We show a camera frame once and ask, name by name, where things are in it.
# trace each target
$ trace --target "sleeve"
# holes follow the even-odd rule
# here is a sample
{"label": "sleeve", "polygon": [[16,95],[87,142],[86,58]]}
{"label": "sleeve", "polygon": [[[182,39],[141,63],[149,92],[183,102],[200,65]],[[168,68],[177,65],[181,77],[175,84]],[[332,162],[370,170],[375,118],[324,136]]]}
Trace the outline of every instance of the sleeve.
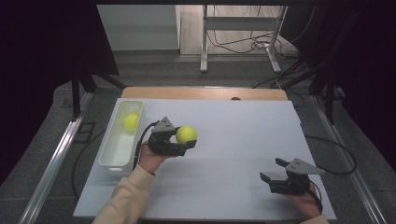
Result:
{"label": "sleeve", "polygon": [[305,222],[302,222],[301,224],[329,224],[329,222],[324,215],[320,215],[318,217],[313,217]]}
{"label": "sleeve", "polygon": [[136,223],[149,201],[149,187],[154,175],[136,165],[128,177],[123,177],[113,195],[100,210],[93,224]]}

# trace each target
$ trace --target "wooden table edge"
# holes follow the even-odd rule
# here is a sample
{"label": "wooden table edge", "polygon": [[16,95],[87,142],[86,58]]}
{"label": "wooden table edge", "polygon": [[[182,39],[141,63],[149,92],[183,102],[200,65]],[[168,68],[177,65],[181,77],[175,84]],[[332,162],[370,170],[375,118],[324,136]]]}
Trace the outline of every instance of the wooden table edge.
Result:
{"label": "wooden table edge", "polygon": [[231,100],[287,101],[283,90],[228,87],[127,87],[121,98],[180,99],[180,100]]}

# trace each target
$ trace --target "gray floor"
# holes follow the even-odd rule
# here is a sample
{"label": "gray floor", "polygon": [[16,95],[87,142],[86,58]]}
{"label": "gray floor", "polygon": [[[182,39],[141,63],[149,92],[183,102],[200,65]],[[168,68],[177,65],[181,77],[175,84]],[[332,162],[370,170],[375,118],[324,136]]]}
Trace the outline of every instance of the gray floor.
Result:
{"label": "gray floor", "polygon": [[[199,71],[199,58],[179,57],[168,53],[140,54],[116,52],[120,76],[114,77],[133,86],[220,86],[251,88],[257,81],[274,77],[267,59],[262,56],[209,58],[206,74]],[[287,69],[292,61],[280,61],[282,69]],[[120,90],[115,89],[101,78],[95,77],[100,88],[93,96],[84,122],[95,122],[93,135],[106,128],[115,99]],[[287,91],[302,121],[305,134],[328,138],[318,113],[316,112],[307,87],[310,80]],[[268,88],[268,84],[259,88]],[[57,147],[64,130],[71,119],[70,83],[59,87],[54,93],[54,103],[27,148],[23,158],[9,178],[0,187],[0,223],[16,223],[21,217],[40,177]],[[359,127],[343,109],[341,101],[334,102],[336,127],[358,161],[358,169],[375,195],[384,216],[389,223],[396,223],[396,175],[384,158],[375,149]],[[86,135],[78,134],[77,140]],[[81,192],[89,173],[100,138],[93,141],[81,155],[76,167],[77,192]],[[338,154],[331,144],[307,139],[317,163],[331,169],[341,169]],[[91,220],[72,217],[77,199],[71,188],[71,173],[79,152],[85,144],[74,143],[64,160],[64,164],[49,193],[36,223],[91,223]],[[332,223],[372,223],[360,196],[347,175],[324,175],[323,182],[328,191],[333,209],[338,219]]]}

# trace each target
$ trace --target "white plastic container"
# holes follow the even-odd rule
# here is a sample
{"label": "white plastic container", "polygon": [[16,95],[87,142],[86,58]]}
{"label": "white plastic container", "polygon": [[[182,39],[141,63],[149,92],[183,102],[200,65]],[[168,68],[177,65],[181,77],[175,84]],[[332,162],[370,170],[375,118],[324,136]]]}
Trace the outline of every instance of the white plastic container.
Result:
{"label": "white plastic container", "polygon": [[[124,119],[130,114],[139,116],[134,132],[124,127]],[[143,102],[119,98],[99,148],[99,164],[112,175],[129,175],[133,170],[137,142],[146,126]]]}

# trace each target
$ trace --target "wall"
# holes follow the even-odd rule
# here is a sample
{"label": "wall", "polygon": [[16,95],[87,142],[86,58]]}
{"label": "wall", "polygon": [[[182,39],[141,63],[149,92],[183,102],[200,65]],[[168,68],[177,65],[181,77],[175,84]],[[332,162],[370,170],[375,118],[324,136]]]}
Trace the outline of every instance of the wall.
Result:
{"label": "wall", "polygon": [[179,6],[97,6],[112,50],[179,49]]}

